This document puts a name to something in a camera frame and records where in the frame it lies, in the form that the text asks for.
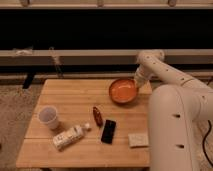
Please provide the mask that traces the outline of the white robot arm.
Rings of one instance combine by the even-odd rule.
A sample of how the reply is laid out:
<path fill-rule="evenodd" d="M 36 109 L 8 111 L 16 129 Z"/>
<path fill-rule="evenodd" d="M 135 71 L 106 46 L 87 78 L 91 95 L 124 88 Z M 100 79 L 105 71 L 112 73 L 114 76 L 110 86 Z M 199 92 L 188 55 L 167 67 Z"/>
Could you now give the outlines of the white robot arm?
<path fill-rule="evenodd" d="M 163 84 L 148 104 L 150 171 L 200 171 L 193 123 L 213 119 L 213 88 L 164 62 L 162 50 L 142 50 L 134 76 L 138 88 L 152 76 Z"/>

